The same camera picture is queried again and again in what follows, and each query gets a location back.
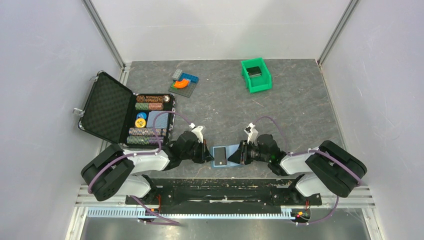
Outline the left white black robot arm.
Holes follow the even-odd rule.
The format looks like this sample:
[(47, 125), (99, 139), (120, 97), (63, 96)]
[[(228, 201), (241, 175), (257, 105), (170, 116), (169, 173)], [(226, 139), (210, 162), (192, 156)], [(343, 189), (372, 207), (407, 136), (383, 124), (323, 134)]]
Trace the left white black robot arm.
[(134, 151), (112, 144), (83, 167), (80, 175), (88, 193), (99, 202), (115, 195), (129, 195), (151, 204), (157, 198), (157, 190), (141, 173), (171, 170), (185, 160), (204, 164), (213, 159), (205, 139), (199, 133), (185, 131), (161, 149)]

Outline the blue leather card holder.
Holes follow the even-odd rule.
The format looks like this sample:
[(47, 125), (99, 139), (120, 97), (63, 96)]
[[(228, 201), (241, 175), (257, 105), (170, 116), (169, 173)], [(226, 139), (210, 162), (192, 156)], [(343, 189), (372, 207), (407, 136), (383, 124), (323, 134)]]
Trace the blue leather card holder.
[[(241, 164), (236, 164), (236, 163), (232, 163), (228, 161), (228, 156), (230, 155), (230, 146), (231, 145), (227, 145), (227, 146), (212, 146), (210, 149), (210, 153), (211, 156), (213, 157), (212, 161), (211, 161), (211, 167), (212, 168), (232, 168), (232, 167), (239, 167), (241, 166)], [(227, 159), (227, 164), (223, 165), (223, 166), (214, 166), (214, 148), (215, 147), (226, 147), (226, 159)]]

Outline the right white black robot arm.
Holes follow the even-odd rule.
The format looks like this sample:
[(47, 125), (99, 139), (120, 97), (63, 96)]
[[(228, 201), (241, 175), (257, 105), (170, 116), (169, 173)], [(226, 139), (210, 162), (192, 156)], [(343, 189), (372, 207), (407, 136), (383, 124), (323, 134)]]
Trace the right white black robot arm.
[(302, 204), (321, 192), (346, 198), (362, 185), (368, 171), (364, 163), (330, 140), (304, 152), (286, 153), (271, 134), (260, 135), (256, 143), (241, 141), (227, 160), (239, 165), (264, 162), (278, 176), (300, 174), (288, 191), (289, 199), (295, 204)]

